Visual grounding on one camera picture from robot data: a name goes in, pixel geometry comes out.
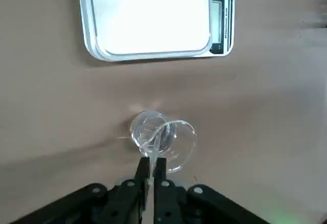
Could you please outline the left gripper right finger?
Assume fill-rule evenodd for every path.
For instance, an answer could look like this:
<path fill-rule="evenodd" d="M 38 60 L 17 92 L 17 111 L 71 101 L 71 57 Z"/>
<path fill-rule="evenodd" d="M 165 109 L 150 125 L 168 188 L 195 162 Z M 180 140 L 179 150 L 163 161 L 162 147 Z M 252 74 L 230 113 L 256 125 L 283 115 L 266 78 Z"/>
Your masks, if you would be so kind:
<path fill-rule="evenodd" d="M 177 186 L 166 164 L 158 158 L 154 170 L 154 223 L 267 223 L 207 185 Z"/>

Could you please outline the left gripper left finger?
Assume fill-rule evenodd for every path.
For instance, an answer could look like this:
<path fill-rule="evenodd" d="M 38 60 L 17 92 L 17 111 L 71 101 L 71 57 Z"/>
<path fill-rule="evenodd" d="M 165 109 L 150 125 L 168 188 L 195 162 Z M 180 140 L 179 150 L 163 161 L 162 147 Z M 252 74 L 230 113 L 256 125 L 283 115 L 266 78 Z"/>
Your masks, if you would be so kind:
<path fill-rule="evenodd" d="M 100 183 L 82 187 L 14 223 L 141 223 L 146 208 L 149 158 L 141 158 L 133 178 L 112 189 Z"/>

